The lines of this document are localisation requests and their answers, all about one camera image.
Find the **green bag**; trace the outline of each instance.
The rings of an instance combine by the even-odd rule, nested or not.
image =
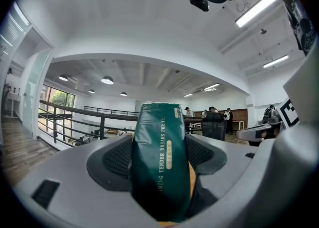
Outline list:
[[[133,139],[131,182],[134,199],[156,220],[185,220],[190,185],[180,105],[142,106]]]

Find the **window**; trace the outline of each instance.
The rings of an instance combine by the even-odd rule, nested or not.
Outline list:
[[[57,104],[57,105],[73,107],[75,95],[58,90],[58,89],[55,89],[55,88],[52,88],[52,87],[49,87],[49,86],[43,84],[40,99]],[[46,113],[44,110],[48,111],[50,113],[54,112],[54,108],[52,106],[47,106],[43,103],[40,103],[39,104],[39,113],[40,114]],[[57,108],[56,114],[59,114],[59,115],[68,114],[68,115],[71,115],[70,119],[72,119],[72,112],[70,112],[70,111],[65,111],[63,109]],[[53,122],[48,121],[48,120],[43,119],[43,118],[39,118],[38,121],[39,121],[38,122],[39,128],[41,128],[42,130],[45,130],[49,134],[53,135],[53,130],[52,130],[53,129]],[[67,128],[72,128],[72,122],[70,120],[67,120],[67,119],[64,119],[63,117],[60,117],[60,119],[58,119],[56,121],[56,123],[57,123],[56,129],[59,133],[63,133],[67,136],[72,137],[72,131],[67,129]],[[63,138],[64,141],[67,141],[67,138],[61,134],[58,134],[58,138],[61,138],[61,139]]]

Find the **table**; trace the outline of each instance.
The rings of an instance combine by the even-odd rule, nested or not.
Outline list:
[[[11,99],[11,117],[13,117],[14,101],[20,102],[20,95],[18,95],[16,93],[9,92],[8,99]]]
[[[243,130],[245,127],[245,121],[244,120],[233,120],[233,122],[238,122],[238,130]]]

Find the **black chair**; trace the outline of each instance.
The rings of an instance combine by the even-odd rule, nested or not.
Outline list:
[[[221,113],[207,113],[201,121],[203,136],[225,141],[227,122]]]

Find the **black metal railing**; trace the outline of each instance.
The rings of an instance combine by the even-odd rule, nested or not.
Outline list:
[[[121,110],[114,110],[114,109],[107,109],[107,108],[99,108],[99,107],[92,107],[92,106],[84,106],[84,110],[103,113],[103,114],[117,114],[117,115],[126,115],[126,116],[139,116],[139,112],[132,112],[132,111],[121,111]]]
[[[107,138],[104,135],[104,131],[105,129],[109,129],[109,130],[118,130],[118,131],[125,131],[125,132],[134,132],[135,130],[133,129],[127,129],[127,128],[115,128],[115,127],[109,127],[109,126],[105,126],[105,119],[116,119],[116,120],[125,120],[125,121],[137,121],[138,120],[138,112],[129,112],[129,111],[122,111],[125,114],[115,114],[113,111],[117,111],[117,112],[121,112],[120,110],[111,110],[111,109],[107,109],[112,111],[112,113],[101,113],[98,111],[91,111],[88,110],[88,108],[92,108],[92,107],[88,107],[88,106],[84,106],[84,110],[83,109],[78,109],[78,108],[73,108],[73,107],[67,107],[67,106],[61,106],[61,105],[57,105],[51,102],[47,102],[44,100],[40,100],[40,103],[45,104],[47,106],[51,106],[53,107],[53,113],[46,111],[44,109],[39,108],[39,110],[41,110],[42,112],[40,112],[38,114],[38,118],[39,119],[45,119],[47,121],[50,121],[53,123],[53,128],[49,127],[48,125],[44,124],[41,121],[38,121],[38,123],[40,123],[42,126],[45,126],[48,130],[52,130],[53,131],[53,135],[51,135],[50,133],[48,133],[48,131],[43,130],[42,128],[39,127],[39,129],[46,133],[47,135],[49,135],[50,137],[53,138],[54,143],[56,143],[57,141],[64,143],[68,146],[74,147],[75,145],[73,144],[69,144],[64,140],[61,140],[58,138],[58,135],[62,135],[63,138],[69,138],[75,141],[76,145],[82,145],[82,144],[87,144],[88,142],[84,141],[83,139],[77,139],[75,137],[69,136],[65,133],[65,129],[70,130],[70,131],[74,131],[77,133],[81,133],[83,135],[87,135],[87,136],[91,136],[94,138],[100,138],[100,139],[104,139]],[[73,119],[73,115],[72,114],[59,114],[56,112],[57,109],[61,109],[61,110],[65,110],[68,112],[73,113],[77,113],[77,114],[82,114],[82,115],[89,115],[89,116],[94,116],[94,117],[100,117],[100,124],[94,124],[92,123],[88,123],[88,122],[84,122],[84,121],[78,121],[78,120],[74,120]],[[97,127],[99,128],[99,134],[92,134],[92,133],[88,133],[88,132],[84,132],[84,131],[80,131],[80,130],[76,130],[72,127],[67,127],[61,124],[58,124],[57,121],[58,120],[69,120],[71,122],[75,122],[75,123],[79,123],[79,124],[83,124],[83,125],[88,125],[88,126],[93,126],[93,127]],[[185,119],[185,123],[189,123],[189,122],[198,122],[201,119],[195,119],[195,118],[191,118],[191,119]],[[62,127],[62,132],[59,132],[57,130],[57,126]],[[200,131],[201,129],[194,129],[189,127],[188,125],[185,126],[186,128],[186,132],[192,132],[192,131]]]

